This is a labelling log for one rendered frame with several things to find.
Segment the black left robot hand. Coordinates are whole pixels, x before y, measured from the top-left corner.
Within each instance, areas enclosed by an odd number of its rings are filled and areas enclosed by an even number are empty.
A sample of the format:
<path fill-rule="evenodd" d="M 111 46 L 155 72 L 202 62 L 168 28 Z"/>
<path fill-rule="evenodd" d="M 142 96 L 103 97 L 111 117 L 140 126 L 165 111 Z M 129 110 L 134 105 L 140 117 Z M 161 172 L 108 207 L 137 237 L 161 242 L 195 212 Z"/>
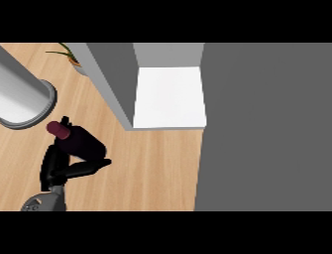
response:
<path fill-rule="evenodd" d="M 64 116 L 58 121 L 65 126 L 77 126 L 69 122 L 69 117 Z M 40 182 L 41 191 L 47 191 L 53 186 L 62 186 L 68 179 L 93 175 L 100 168 L 111 164 L 111 159 L 103 158 L 95 161 L 86 161 L 67 154 L 53 143 L 43 159 Z"/>

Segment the dark wine bottle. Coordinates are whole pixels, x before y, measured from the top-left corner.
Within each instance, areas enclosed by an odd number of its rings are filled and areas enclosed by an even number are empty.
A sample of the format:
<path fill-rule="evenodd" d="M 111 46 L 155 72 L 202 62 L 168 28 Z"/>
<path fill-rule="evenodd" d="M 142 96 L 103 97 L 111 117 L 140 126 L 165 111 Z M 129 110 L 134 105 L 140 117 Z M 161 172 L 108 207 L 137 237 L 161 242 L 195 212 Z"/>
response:
<path fill-rule="evenodd" d="M 65 126 L 61 122 L 52 121 L 47 124 L 47 131 L 56 136 L 55 144 L 67 154 L 86 161 L 105 158 L 105 146 L 81 126 Z"/>

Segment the grey open cabinet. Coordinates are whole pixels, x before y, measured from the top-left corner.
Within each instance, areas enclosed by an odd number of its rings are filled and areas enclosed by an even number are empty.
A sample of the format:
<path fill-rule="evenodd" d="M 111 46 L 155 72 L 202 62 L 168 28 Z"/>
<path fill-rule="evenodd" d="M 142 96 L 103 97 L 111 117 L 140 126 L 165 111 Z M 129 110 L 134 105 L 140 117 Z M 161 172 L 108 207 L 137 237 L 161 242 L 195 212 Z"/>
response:
<path fill-rule="evenodd" d="M 68 47 L 127 131 L 207 126 L 201 44 L 69 43 Z"/>

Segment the dark grey cabinet door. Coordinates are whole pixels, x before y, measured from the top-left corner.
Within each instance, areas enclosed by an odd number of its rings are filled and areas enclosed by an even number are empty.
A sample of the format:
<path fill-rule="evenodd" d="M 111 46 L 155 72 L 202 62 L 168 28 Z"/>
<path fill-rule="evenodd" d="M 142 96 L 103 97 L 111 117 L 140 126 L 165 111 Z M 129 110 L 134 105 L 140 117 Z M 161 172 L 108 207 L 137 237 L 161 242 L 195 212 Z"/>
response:
<path fill-rule="evenodd" d="M 208 44 L 195 207 L 332 210 L 332 44 Z"/>

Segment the white cylinder with grey base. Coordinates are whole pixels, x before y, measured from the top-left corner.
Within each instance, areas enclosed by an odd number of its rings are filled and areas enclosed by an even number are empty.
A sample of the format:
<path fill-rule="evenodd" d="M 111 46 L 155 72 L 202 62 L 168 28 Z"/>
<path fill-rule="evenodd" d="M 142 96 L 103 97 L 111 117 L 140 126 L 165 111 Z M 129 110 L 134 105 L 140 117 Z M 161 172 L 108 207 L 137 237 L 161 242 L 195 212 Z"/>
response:
<path fill-rule="evenodd" d="M 58 91 L 37 79 L 0 46 L 0 124 L 13 130 L 36 126 L 50 115 Z"/>

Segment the potted green plant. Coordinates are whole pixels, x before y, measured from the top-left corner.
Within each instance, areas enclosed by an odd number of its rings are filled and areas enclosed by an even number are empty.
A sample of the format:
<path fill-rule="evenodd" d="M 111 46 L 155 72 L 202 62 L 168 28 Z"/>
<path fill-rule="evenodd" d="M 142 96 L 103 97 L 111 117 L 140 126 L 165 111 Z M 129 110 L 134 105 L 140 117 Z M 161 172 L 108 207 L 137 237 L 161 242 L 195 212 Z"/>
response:
<path fill-rule="evenodd" d="M 83 76 L 87 76 L 84 70 L 83 70 L 83 66 L 80 61 L 77 60 L 77 57 L 72 53 L 71 48 L 68 47 L 68 45 L 65 43 L 58 43 L 61 45 L 61 47 L 65 49 L 62 52 L 58 51 L 46 51 L 47 54 L 56 54 L 61 55 L 64 57 L 68 58 L 68 61 L 75 69 L 75 71 L 78 72 L 78 74 L 81 74 Z"/>

